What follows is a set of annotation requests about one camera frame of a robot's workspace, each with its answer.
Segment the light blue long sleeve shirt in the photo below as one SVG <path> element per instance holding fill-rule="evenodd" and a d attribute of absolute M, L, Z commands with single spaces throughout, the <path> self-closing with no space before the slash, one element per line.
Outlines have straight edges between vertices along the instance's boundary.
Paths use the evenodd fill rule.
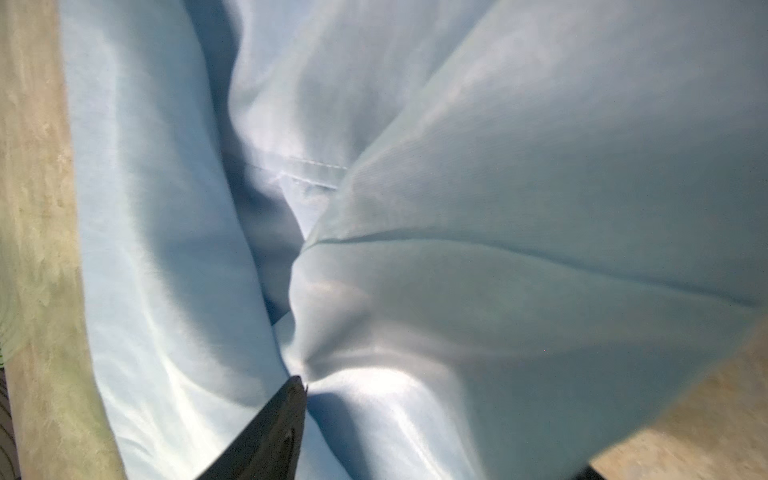
<path fill-rule="evenodd" d="M 63 1 L 126 475 L 569 479 L 767 314 L 763 1 Z"/>

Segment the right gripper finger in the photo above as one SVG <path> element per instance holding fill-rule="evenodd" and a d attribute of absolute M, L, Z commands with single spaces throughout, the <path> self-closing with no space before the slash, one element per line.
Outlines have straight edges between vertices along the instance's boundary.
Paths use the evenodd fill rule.
<path fill-rule="evenodd" d="M 199 480 L 293 480 L 307 408 L 307 388 L 290 377 Z"/>

